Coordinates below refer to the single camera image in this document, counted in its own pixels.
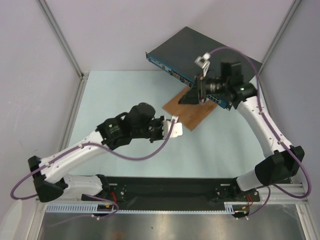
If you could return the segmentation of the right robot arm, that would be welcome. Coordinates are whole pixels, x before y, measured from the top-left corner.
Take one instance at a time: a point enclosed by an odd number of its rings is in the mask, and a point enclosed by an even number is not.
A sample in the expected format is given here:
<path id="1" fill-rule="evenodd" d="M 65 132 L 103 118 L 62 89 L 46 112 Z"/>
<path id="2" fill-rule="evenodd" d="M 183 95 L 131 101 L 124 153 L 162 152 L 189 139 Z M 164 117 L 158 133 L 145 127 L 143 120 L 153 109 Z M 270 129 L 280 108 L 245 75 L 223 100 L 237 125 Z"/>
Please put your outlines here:
<path id="1" fill-rule="evenodd" d="M 262 105 L 257 87 L 244 81 L 242 64 L 221 62 L 220 76 L 211 78 L 208 76 L 208 60 L 201 59 L 195 63 L 202 68 L 202 73 L 194 77 L 192 87 L 178 101 L 179 104 L 198 105 L 210 95 L 230 102 L 250 126 L 265 157 L 253 170 L 234 179 L 231 197 L 242 201 L 250 190 L 295 176 L 305 151 L 301 146 L 293 146 L 275 125 Z"/>

